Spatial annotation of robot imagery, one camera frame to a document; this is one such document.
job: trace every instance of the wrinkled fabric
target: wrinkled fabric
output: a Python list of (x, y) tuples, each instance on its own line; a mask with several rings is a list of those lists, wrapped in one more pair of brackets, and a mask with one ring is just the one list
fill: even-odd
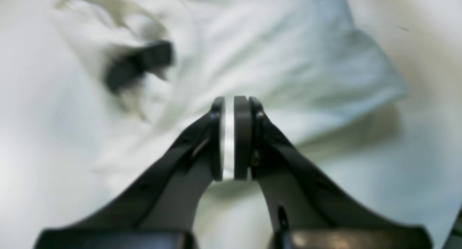
[[(383, 51), (355, 27), (347, 0), (181, 0), (186, 11), (174, 16), (178, 9), (159, 0), (117, 0), (123, 3), (118, 6), (63, 1), (53, 8), (55, 24), (107, 99), (107, 143), (95, 169), (114, 195), (162, 156), (216, 96), (257, 97), (272, 122), (302, 145), (407, 93)], [(128, 22), (131, 12), (119, 9), (136, 9), (143, 18)], [(189, 36), (178, 21), (190, 23)], [(165, 35), (143, 33), (163, 26)], [(168, 80), (147, 73), (119, 96), (109, 94), (101, 79), (114, 56), (163, 38), (173, 42), (180, 61), (166, 72)], [(232, 175), (232, 147), (228, 135), (226, 175)], [(241, 188), (239, 199), (222, 202), (218, 198), (230, 191), (225, 186), (201, 202), (195, 232), (202, 248), (259, 248), (271, 232), (268, 219), (256, 216), (265, 213), (264, 199), (249, 187)], [(206, 208), (217, 203), (226, 214), (208, 217)], [(252, 216), (259, 220), (247, 228), (239, 224)], [(226, 232), (213, 228), (224, 220), (235, 225)], [(261, 243), (231, 242), (233, 232), (261, 237)]]

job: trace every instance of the black strap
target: black strap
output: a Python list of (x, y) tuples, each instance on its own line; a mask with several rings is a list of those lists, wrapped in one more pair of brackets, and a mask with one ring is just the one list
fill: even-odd
[(121, 88), (141, 78), (145, 71), (172, 63), (172, 43), (162, 40), (115, 62), (109, 68), (104, 81), (112, 93), (117, 93)]

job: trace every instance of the black plastic arm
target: black plastic arm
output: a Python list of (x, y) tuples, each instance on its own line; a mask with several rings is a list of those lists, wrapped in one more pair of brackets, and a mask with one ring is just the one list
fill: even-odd
[(118, 198), (68, 228), (44, 231), (36, 249), (196, 249), (199, 199), (221, 180), (224, 98), (185, 129), (165, 155)]
[(235, 179), (257, 180), (274, 237), (272, 249), (430, 249), (422, 227), (386, 220), (357, 203), (271, 123), (254, 97), (237, 96)]

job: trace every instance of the black clamp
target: black clamp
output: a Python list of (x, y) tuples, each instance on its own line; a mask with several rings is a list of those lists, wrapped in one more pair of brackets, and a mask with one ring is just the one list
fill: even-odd
[[(185, 129), (165, 155), (89, 218), (45, 230), (35, 249), (198, 249), (201, 195), (221, 180), (224, 98)], [(274, 229), (270, 249), (430, 249), (422, 227), (364, 208), (301, 155), (256, 98), (235, 97), (235, 179), (258, 181)]]
[(165, 68), (172, 63), (172, 43), (160, 40), (115, 61), (109, 67), (104, 82), (115, 94), (140, 79), (145, 71)]

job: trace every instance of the white bedsheet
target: white bedsheet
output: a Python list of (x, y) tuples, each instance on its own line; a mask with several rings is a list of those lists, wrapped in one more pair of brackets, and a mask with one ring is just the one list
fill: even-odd
[[(0, 247), (23, 249), (41, 228), (71, 223), (107, 201), (104, 185), (89, 170), (104, 133), (91, 84), (49, 24), (52, 0), (1, 1), (8, 12), (2, 12), (0, 31), (6, 108)], [(365, 205), (397, 221), (425, 224), (440, 248), (461, 202), (461, 67), (453, 57), (462, 52), (462, 28), (451, 15), (458, 6), (439, 0), (447, 4), (442, 11), (437, 0), (351, 1), (357, 24), (391, 56), (411, 96), (301, 148)], [(213, 203), (202, 201), (199, 214), (216, 222), (197, 221), (201, 246), (240, 241), (240, 248), (263, 248), (270, 229), (261, 195), (255, 187), (228, 185), (232, 200), (208, 209)], [(249, 211), (249, 205), (259, 207)], [(252, 228), (262, 232), (252, 236), (246, 232)]]

